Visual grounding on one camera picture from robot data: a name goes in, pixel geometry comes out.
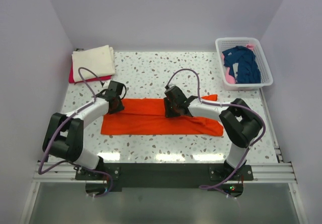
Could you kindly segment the orange t shirt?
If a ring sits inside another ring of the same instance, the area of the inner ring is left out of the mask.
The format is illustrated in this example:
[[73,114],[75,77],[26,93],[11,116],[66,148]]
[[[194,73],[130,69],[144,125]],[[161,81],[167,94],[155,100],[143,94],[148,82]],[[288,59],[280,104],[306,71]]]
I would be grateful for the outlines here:
[[166,118],[163,99],[124,99],[124,110],[106,114],[102,135],[210,135],[222,136],[223,126],[203,117]]

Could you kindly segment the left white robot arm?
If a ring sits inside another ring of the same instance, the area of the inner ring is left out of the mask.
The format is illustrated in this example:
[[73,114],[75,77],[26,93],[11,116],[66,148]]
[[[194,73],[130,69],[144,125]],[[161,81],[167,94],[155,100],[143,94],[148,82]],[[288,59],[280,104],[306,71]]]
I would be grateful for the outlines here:
[[110,81],[108,87],[94,94],[93,100],[87,104],[66,114],[53,114],[45,134],[44,157],[38,172],[45,172],[42,166],[51,155],[86,168],[87,175],[93,180],[101,179],[104,175],[103,158],[85,149],[84,130],[98,118],[124,110],[122,99],[126,93],[123,83]]

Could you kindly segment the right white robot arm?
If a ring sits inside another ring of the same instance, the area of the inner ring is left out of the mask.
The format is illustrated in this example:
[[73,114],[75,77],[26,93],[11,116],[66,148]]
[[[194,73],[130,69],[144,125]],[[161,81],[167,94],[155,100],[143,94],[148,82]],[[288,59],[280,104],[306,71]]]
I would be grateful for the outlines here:
[[244,100],[237,98],[233,102],[219,103],[202,100],[197,96],[186,97],[178,86],[166,86],[166,117],[203,117],[216,120],[223,125],[231,147],[225,160],[224,174],[230,180],[236,180],[242,174],[241,166],[246,155],[260,132],[265,132],[264,121],[251,110]]

